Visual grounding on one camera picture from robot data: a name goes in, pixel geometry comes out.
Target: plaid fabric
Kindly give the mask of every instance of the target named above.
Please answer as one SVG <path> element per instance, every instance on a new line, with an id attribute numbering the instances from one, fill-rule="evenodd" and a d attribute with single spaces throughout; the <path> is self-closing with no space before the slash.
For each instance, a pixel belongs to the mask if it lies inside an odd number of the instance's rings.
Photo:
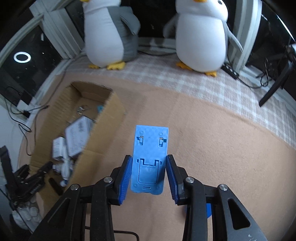
<path id="1" fill-rule="evenodd" d="M 128 62 L 123 70 L 109 71 L 89 69 L 90 61 L 82 57 L 68 71 L 129 79 L 216 103 L 264 126 L 296 149 L 296 117 L 285 103 L 271 97 L 260 108 L 258 100 L 266 93 L 263 89 L 251 90 L 222 70 L 218 71 L 217 78 L 183 70 L 176 67 L 177 61 L 176 55 L 160 57 L 141 54 L 136 60 Z M 241 78 L 252 85 L 246 78 Z"/>

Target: cardboard box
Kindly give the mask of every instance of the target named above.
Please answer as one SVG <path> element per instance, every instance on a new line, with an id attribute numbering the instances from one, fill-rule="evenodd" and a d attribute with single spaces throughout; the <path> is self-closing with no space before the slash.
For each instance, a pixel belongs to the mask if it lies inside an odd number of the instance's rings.
<path id="1" fill-rule="evenodd" d="M 58 137 L 52 142 L 52 158 L 61 161 L 64 155 L 64 146 L 66 145 L 64 137 Z"/>
<path id="2" fill-rule="evenodd" d="M 65 136 L 70 157 L 76 158 L 83 151 L 92 127 L 93 121 L 86 116 L 81 116 L 66 128 Z"/>
<path id="3" fill-rule="evenodd" d="M 71 184 L 81 186 L 93 184 L 93 176 L 97 172 L 100 161 L 110 146 L 115 132 L 124 117 L 125 109 L 117 94 L 109 88 L 93 83 L 73 82 L 59 95 L 55 103 L 49 107 L 48 115 L 42 125 L 33 155 L 31 156 L 30 169 L 34 174 L 38 168 L 52 159 L 52 141 L 63 136 L 65 129 L 81 117 L 77 108 L 87 105 L 88 110 L 83 115 L 94 120 L 89 140 L 75 161 L 75 168 L 69 180 Z M 97 107 L 103 105 L 103 111 L 98 114 Z M 45 175 L 45 186 L 39 191 L 39 198 L 46 214 L 59 199 L 50 186 L 48 179 L 53 177 L 58 183 L 62 180 L 60 175 L 49 172 Z"/>

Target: penguin's white belly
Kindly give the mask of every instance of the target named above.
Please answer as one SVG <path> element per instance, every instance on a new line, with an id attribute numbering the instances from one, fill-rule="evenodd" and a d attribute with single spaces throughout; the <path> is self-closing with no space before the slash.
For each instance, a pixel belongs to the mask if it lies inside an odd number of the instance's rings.
<path id="1" fill-rule="evenodd" d="M 176 33 L 179 59 L 195 71 L 219 69 L 226 57 L 222 21 L 208 16 L 181 14 Z"/>
<path id="2" fill-rule="evenodd" d="M 85 49 L 89 60 L 99 67 L 122 61 L 123 43 L 108 9 L 88 13 L 84 21 Z"/>

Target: white ring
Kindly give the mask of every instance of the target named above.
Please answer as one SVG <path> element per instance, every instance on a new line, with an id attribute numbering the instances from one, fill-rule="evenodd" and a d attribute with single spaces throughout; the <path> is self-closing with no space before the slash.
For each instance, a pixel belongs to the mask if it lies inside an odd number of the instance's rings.
<path id="1" fill-rule="evenodd" d="M 28 58 L 27 58 L 26 60 L 19 60 L 19 59 L 17 59 L 17 56 L 19 56 L 19 55 L 21 55 L 21 54 L 26 55 Z M 27 63 L 27 62 L 29 62 L 29 61 L 31 60 L 31 55 L 28 54 L 27 52 L 17 52 L 17 53 L 13 56 L 13 59 L 14 59 L 16 62 L 18 62 L 18 63 Z"/>

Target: penguin's orange foot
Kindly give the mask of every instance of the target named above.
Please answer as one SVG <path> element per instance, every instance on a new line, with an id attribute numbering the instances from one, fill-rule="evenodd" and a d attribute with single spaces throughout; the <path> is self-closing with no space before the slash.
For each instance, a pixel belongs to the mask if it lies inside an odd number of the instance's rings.
<path id="1" fill-rule="evenodd" d="M 118 70 L 121 70 L 125 67 L 125 62 L 119 62 L 119 63 L 115 63 L 115 64 L 109 64 L 107 66 L 107 69 L 108 70 L 115 70 L 115 69 L 118 69 Z"/>
<path id="2" fill-rule="evenodd" d="M 189 66 L 187 66 L 186 64 L 184 64 L 183 62 L 178 62 L 176 63 L 176 66 L 180 67 L 181 69 L 188 69 L 188 70 L 192 70 L 192 68 L 190 68 Z"/>
<path id="3" fill-rule="evenodd" d="M 89 68 L 90 69 L 99 69 L 100 67 L 99 66 L 96 66 L 95 64 L 90 64 L 89 65 Z"/>
<path id="4" fill-rule="evenodd" d="M 205 73 L 207 76 L 217 77 L 217 71 Z"/>

